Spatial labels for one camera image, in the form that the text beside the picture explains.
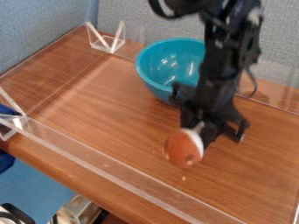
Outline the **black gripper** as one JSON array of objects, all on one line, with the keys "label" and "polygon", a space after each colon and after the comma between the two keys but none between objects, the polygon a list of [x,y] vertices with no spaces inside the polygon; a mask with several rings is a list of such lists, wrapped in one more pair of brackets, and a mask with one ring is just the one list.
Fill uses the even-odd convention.
[{"label": "black gripper", "polygon": [[200,131],[203,147],[208,148],[220,135],[235,142],[243,140],[248,120],[239,113],[234,96],[236,84],[234,80],[200,80],[197,87],[175,82],[169,102],[180,108],[180,125],[192,129],[204,122]]}]

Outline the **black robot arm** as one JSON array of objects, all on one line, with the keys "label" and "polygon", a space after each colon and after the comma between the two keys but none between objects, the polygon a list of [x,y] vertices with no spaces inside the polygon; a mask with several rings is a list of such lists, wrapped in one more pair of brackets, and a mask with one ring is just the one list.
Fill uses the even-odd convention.
[{"label": "black robot arm", "polygon": [[208,146],[219,136],[240,141],[248,120],[234,105],[240,76],[260,56],[263,24],[260,0],[147,0],[165,19],[196,14],[204,23],[205,54],[196,86],[172,84],[169,100],[180,107],[181,127],[200,128],[197,137]]}]

